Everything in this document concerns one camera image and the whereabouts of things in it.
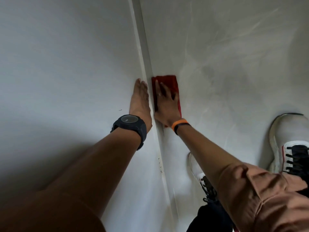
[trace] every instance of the shoe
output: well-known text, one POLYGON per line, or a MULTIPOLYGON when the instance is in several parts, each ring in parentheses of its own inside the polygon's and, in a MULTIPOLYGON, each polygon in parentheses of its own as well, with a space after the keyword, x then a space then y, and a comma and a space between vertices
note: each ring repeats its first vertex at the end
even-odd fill
POLYGON ((275 159, 269 167, 273 173, 286 172, 309 179, 309 120, 299 113, 278 116, 269 131, 275 159))
POLYGON ((191 168, 191 172, 193 176, 198 180, 201 184, 203 191, 206 194, 206 198, 203 198, 203 201, 206 203, 215 203, 218 201, 218 195, 214 187, 211 185, 210 181, 207 179, 206 175, 204 174, 203 170, 197 163, 194 156, 189 153, 189 166, 191 168))

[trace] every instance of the shoelace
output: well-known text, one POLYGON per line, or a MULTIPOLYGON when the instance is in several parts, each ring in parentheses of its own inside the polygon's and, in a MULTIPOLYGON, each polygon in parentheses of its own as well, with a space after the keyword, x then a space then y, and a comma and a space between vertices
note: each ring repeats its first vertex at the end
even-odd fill
POLYGON ((296 175, 307 181, 309 177, 309 148, 304 145, 294 145, 287 147, 292 150, 292 155, 286 154, 287 157, 293 158, 293 161, 287 161, 288 164, 292 164, 293 167, 287 167, 288 171, 283 171, 288 174, 296 175))
POLYGON ((203 201, 206 202, 206 203, 215 203, 215 202, 217 202, 218 201, 217 192, 214 189, 214 187, 211 185, 211 183, 209 182, 209 180, 207 179, 206 176, 204 176, 201 179, 200 184, 201 184, 201 186, 203 188, 203 191, 206 194, 206 198, 203 198, 203 201))

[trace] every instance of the wristwatch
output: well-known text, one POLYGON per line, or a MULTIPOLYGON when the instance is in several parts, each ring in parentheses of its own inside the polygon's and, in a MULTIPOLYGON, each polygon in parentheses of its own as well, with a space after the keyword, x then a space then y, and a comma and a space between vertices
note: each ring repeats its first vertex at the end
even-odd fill
POLYGON ((113 132, 118 127, 122 129, 133 130, 139 134, 141 137, 141 144, 137 150, 139 150, 144 145, 144 141, 146 140, 147 136, 147 128, 145 122, 140 117, 133 115, 124 115, 120 117, 113 124, 111 132, 113 132))

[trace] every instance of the orange wristband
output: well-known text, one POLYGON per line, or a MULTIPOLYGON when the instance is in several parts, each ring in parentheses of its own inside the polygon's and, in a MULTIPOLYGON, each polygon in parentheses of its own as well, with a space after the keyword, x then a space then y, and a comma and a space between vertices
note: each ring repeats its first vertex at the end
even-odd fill
POLYGON ((177 120, 173 123, 172 130, 175 132, 175 126, 178 124, 183 124, 183 123, 188 124, 189 122, 186 119, 177 120))

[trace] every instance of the red rag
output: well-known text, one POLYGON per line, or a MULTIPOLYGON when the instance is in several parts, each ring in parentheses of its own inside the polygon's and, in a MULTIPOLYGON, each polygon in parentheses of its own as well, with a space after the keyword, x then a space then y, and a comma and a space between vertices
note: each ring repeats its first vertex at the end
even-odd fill
MULTIPOLYGON (((166 75, 166 76, 152 77, 151 78, 151 82, 152 82, 152 92, 153 92, 153 95, 154 95, 154 109, 155 109, 155 111, 158 110, 157 93, 155 91, 155 81, 156 80, 158 80, 158 82, 159 82, 160 89, 161 89, 163 95, 165 95, 165 93, 164 93, 163 86, 160 84, 161 82, 163 84, 165 84, 171 90, 171 94, 172 94, 172 98, 173 99, 175 98, 175 94, 179 93, 176 76, 174 76, 174 75, 166 75)), ((179 113, 180 113, 180 116, 181 116, 181 107, 180 107, 180 101, 179 100, 178 100, 178 110, 179 110, 179 113)))

